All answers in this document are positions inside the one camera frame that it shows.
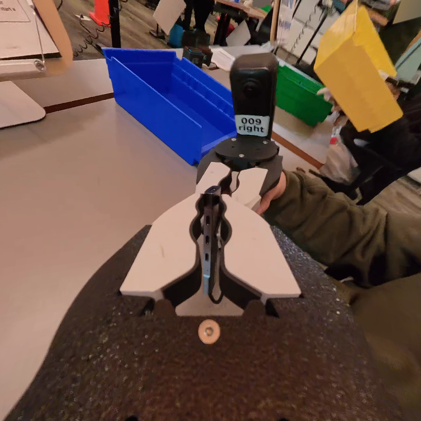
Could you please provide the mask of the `green plastic bin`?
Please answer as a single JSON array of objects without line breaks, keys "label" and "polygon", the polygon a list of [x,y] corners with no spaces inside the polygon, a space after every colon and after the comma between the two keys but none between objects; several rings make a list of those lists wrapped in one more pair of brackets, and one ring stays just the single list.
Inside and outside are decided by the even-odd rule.
[{"label": "green plastic bin", "polygon": [[280,59],[278,63],[276,105],[308,126],[324,122],[333,108],[318,95],[324,85]]}]

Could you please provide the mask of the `white flat stand base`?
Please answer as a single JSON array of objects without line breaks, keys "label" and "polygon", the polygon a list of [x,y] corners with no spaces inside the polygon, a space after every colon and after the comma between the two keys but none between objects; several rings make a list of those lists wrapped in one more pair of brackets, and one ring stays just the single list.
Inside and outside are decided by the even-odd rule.
[{"label": "white flat stand base", "polygon": [[12,81],[0,83],[1,129],[38,122],[45,116],[45,109]]}]

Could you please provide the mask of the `clear acrylic sign holder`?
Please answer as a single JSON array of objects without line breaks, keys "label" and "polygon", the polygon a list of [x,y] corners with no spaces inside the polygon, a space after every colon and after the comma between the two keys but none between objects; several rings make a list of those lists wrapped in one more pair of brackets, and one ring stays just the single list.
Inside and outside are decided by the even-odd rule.
[{"label": "clear acrylic sign holder", "polygon": [[46,59],[61,58],[33,1],[0,2],[0,75],[39,74]]}]

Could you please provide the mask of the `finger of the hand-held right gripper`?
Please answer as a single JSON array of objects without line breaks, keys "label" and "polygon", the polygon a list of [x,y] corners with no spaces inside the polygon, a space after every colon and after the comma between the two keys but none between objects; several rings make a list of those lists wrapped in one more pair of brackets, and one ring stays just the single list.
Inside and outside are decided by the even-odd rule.
[{"label": "finger of the hand-held right gripper", "polygon": [[196,185],[196,196],[200,197],[209,188],[217,187],[219,193],[231,180],[231,169],[221,162],[211,162]]},{"label": "finger of the hand-held right gripper", "polygon": [[260,191],[266,179],[267,171],[264,168],[250,168],[238,172],[236,189],[231,193],[231,198],[256,211],[260,206]]}]

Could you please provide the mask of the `blue plastic bin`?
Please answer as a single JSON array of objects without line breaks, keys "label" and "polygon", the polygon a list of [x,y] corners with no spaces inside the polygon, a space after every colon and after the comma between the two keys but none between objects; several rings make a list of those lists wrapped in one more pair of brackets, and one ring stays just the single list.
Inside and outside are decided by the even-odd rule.
[{"label": "blue plastic bin", "polygon": [[190,165],[235,137],[231,91],[174,50],[105,48],[118,105]]}]

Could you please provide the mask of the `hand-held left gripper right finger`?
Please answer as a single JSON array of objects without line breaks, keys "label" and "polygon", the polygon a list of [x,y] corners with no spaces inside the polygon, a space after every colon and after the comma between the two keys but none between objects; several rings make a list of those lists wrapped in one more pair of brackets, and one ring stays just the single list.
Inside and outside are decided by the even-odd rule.
[{"label": "hand-held left gripper right finger", "polygon": [[219,285],[245,310],[251,301],[298,298],[301,289],[270,225],[227,194],[221,196]]}]

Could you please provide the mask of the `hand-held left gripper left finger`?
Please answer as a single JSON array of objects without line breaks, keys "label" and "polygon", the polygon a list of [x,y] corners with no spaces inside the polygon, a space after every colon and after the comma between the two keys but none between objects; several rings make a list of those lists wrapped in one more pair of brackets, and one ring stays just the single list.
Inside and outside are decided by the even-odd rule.
[{"label": "hand-held left gripper left finger", "polygon": [[192,194],[153,222],[120,287],[122,295],[166,299],[177,307],[199,290],[200,199],[200,193]]}]

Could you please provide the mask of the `brown cardboard panel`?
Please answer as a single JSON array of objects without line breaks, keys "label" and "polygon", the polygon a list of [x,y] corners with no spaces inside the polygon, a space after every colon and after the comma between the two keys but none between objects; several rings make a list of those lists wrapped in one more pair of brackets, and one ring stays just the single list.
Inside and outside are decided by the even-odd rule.
[{"label": "brown cardboard panel", "polygon": [[73,49],[67,31],[60,18],[56,5],[52,0],[34,0],[34,6],[49,31],[56,47],[61,55],[60,58],[46,59],[46,71],[48,75],[59,75],[66,71],[73,63]]}]

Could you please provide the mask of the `grey usb hub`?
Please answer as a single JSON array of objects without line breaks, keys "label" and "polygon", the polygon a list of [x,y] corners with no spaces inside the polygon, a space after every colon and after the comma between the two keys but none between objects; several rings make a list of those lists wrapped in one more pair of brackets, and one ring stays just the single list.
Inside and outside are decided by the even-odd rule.
[{"label": "grey usb hub", "polygon": [[219,304],[224,295],[214,298],[213,289],[218,269],[218,230],[220,226],[221,187],[205,190],[203,199],[203,293],[213,304]]}]

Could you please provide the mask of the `yellow cardboard box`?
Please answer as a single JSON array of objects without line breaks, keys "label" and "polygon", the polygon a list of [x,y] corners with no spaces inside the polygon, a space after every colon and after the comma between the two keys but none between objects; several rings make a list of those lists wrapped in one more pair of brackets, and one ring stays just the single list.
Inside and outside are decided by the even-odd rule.
[{"label": "yellow cardboard box", "polygon": [[373,133],[402,118],[386,83],[397,71],[358,1],[322,35],[314,71],[357,131]]}]

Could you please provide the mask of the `person's right hand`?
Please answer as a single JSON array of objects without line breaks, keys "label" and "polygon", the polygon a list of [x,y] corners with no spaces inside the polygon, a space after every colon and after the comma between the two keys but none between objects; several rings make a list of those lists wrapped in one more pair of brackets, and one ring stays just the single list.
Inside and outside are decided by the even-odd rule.
[{"label": "person's right hand", "polygon": [[260,200],[259,207],[255,211],[258,215],[263,215],[267,211],[272,201],[279,199],[286,189],[286,175],[282,171],[278,184],[268,191]]}]

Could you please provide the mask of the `orange traffic cone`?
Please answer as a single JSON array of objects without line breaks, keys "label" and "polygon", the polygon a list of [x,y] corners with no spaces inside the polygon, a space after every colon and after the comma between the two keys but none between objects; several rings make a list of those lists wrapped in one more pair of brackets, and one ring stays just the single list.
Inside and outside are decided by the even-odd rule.
[{"label": "orange traffic cone", "polygon": [[94,0],[93,12],[89,12],[89,17],[100,27],[110,26],[109,21],[109,1],[108,0]]}]

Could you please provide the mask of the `black pole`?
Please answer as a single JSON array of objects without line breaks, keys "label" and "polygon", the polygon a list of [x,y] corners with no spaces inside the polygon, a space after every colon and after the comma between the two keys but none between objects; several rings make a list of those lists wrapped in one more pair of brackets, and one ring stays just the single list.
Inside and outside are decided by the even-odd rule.
[{"label": "black pole", "polygon": [[122,9],[122,3],[120,0],[109,0],[108,5],[112,48],[121,48],[120,12]]}]

